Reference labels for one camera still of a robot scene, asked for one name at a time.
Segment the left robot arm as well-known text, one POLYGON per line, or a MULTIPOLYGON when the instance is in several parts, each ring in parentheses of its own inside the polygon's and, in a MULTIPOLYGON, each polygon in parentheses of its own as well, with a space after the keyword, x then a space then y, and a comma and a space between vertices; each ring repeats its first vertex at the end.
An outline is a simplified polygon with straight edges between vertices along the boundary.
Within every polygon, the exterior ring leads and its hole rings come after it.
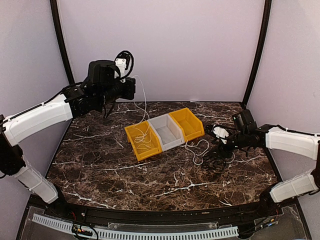
POLYGON ((132 100, 136 81, 129 77, 132 57, 89 63, 84 81, 64 87, 47 101, 12 116, 0 117, 0 171, 12 176, 38 195, 60 218, 71 213, 58 188, 26 160, 19 143, 61 122, 82 117, 91 111, 102 112, 117 99, 132 100))

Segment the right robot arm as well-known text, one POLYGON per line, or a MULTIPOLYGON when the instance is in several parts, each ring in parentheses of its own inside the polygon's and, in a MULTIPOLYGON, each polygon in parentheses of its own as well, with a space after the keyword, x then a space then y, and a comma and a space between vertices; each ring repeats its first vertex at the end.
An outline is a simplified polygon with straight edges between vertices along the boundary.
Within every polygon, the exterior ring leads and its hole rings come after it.
POLYGON ((251 148, 282 150, 305 156, 316 162, 315 168, 266 188, 255 205, 255 213, 266 217, 285 200, 320 191, 320 135, 291 130, 281 125, 258 126, 246 109, 232 116, 234 127, 214 124, 208 132, 220 143, 213 149, 218 159, 230 158, 235 150, 247 153, 251 148))

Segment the right yellow plastic bin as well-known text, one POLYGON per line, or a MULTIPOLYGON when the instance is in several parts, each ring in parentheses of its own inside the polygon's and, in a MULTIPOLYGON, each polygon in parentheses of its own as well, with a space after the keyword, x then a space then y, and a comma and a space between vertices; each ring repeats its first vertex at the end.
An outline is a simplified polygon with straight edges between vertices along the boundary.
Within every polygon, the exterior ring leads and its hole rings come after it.
POLYGON ((185 142, 205 135, 202 121, 189 108, 172 111, 169 115, 182 130, 185 142))

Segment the yellow plastic bin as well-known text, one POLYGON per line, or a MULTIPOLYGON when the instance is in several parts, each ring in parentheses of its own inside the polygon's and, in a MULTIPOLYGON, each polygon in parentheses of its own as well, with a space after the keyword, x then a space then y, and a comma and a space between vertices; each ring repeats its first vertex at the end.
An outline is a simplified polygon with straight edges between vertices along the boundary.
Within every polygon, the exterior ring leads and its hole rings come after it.
POLYGON ((189 108, 172 111, 169 115, 182 130, 185 142, 205 135, 202 121, 189 108))
POLYGON ((159 138, 148 121, 127 126, 124 130, 139 162, 162 152, 159 138))

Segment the left yellow plastic bin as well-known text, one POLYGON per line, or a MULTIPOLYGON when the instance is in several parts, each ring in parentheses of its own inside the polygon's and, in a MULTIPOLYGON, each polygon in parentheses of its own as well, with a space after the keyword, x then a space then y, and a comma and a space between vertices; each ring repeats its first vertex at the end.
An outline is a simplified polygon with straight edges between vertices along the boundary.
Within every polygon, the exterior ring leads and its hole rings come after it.
POLYGON ((139 162, 162 152, 159 138, 148 121, 127 126, 124 130, 139 162))

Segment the white plastic bin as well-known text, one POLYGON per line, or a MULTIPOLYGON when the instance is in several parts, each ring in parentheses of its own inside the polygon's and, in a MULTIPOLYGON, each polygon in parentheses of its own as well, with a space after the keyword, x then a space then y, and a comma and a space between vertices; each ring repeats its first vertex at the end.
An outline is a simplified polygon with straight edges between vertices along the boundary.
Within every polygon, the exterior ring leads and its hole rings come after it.
POLYGON ((168 113, 147 121, 158 137, 163 152, 185 143, 181 128, 168 113))

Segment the left black frame post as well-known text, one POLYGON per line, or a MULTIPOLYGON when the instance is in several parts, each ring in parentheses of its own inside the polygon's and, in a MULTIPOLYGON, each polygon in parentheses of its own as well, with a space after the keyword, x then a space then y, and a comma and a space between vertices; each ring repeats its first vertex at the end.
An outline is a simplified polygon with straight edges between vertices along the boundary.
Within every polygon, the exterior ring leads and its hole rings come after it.
POLYGON ((55 30, 55 35, 56 35, 56 40, 57 40, 61 60, 63 63, 63 67, 64 67, 64 71, 65 71, 68 83, 71 85, 75 83, 75 80, 72 73, 72 68, 69 61, 66 44, 64 41, 64 34, 62 31, 62 25, 61 25, 59 9, 58 9, 58 1, 50 0, 49 3, 50 3, 51 15, 52 15, 52 20, 53 20, 53 25, 54 25, 54 30, 55 30))

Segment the black frame post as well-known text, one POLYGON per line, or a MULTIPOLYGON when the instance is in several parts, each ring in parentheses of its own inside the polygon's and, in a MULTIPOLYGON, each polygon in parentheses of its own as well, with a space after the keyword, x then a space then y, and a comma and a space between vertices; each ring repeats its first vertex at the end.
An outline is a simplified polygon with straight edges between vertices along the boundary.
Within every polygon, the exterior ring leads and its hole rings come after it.
POLYGON ((248 83, 244 92, 244 96, 241 102, 241 107, 243 109, 246 109, 251 97, 251 93, 253 91, 253 87, 255 84, 255 80, 258 74, 258 69, 260 66, 264 45, 266 41, 267 31, 268 31, 268 25, 270 20, 270 14, 271 14, 271 8, 272 8, 272 0, 265 0, 264 1, 264 8, 263 8, 263 14, 262 14, 262 20, 261 20, 261 26, 256 46, 256 51, 252 63, 252 68, 250 71, 250 75, 248 78, 248 83))
POLYGON ((64 41, 64 34, 62 31, 62 25, 61 25, 59 9, 58 9, 58 1, 50 0, 49 3, 50 3, 51 15, 52 15, 52 20, 53 20, 53 25, 54 25, 54 30, 55 30, 55 35, 56 35, 56 40, 57 40, 61 60, 63 63, 63 67, 64 67, 64 71, 65 71, 68 83, 71 85, 75 83, 75 80, 72 73, 72 68, 69 61, 66 44, 64 41))

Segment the black front rail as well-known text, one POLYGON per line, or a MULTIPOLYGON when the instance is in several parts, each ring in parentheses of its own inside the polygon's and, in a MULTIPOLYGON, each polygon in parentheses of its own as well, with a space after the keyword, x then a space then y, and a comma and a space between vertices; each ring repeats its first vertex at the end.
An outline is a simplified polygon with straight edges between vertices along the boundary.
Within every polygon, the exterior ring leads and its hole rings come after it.
POLYGON ((251 224, 260 218, 281 214, 279 205, 262 211, 258 202, 238 206, 185 211, 135 211, 116 210, 84 206, 72 203, 47 204, 47 212, 57 217, 76 220, 92 225, 107 225, 110 223, 142 224, 142 225, 183 225, 217 222, 226 224, 251 224))

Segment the right black frame post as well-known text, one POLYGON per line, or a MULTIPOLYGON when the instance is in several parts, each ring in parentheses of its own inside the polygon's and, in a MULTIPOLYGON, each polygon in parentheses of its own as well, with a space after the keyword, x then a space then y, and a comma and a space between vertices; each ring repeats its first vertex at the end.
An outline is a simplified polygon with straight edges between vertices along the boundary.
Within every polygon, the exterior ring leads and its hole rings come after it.
POLYGON ((263 8, 263 14, 262 14, 262 20, 261 20, 261 26, 256 46, 256 51, 252 63, 252 68, 250 71, 250 75, 248 78, 248 83, 244 92, 244 96, 241 102, 241 107, 243 109, 246 109, 251 97, 251 93, 253 91, 253 87, 255 84, 255 80, 258 74, 258 69, 260 66, 264 45, 266 41, 267 31, 268 31, 268 25, 270 20, 270 14, 271 14, 271 8, 272 8, 272 0, 265 0, 264 1, 264 8, 263 8))

